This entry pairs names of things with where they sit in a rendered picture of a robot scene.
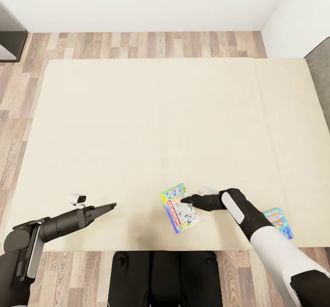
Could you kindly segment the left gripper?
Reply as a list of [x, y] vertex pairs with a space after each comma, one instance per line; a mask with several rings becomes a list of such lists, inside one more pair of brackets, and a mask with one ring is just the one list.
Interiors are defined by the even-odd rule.
[[93, 220], [113, 210], [115, 206], [117, 206], [116, 203], [99, 207], [88, 206], [59, 215], [56, 223], [59, 235], [62, 237], [86, 228]]

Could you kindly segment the board game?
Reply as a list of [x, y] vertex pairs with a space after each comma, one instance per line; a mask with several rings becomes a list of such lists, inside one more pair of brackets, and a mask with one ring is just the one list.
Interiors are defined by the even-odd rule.
[[262, 213], [288, 240], [294, 238], [281, 208], [274, 208]]
[[183, 183], [160, 193], [160, 196], [176, 234], [200, 222], [193, 204], [180, 202], [188, 197]]

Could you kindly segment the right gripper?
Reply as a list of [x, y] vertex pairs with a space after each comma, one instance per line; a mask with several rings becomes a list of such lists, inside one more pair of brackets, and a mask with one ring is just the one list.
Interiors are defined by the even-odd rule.
[[212, 195], [193, 194], [191, 196], [181, 199], [180, 202], [190, 203], [190, 204], [192, 203], [193, 207], [210, 212], [211, 210], [214, 210], [214, 208], [211, 205], [211, 196]]

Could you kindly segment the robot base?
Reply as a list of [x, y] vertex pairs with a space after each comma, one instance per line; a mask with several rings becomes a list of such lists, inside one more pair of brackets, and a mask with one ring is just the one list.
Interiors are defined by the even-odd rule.
[[216, 251], [115, 251], [107, 307], [223, 307]]

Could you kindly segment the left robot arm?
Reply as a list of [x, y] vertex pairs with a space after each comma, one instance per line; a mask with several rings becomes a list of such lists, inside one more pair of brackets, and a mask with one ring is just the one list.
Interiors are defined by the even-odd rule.
[[83, 228], [114, 209], [116, 203], [94, 207], [83, 204], [86, 195], [70, 194], [71, 211], [14, 226], [0, 256], [0, 307], [27, 307], [44, 244]]

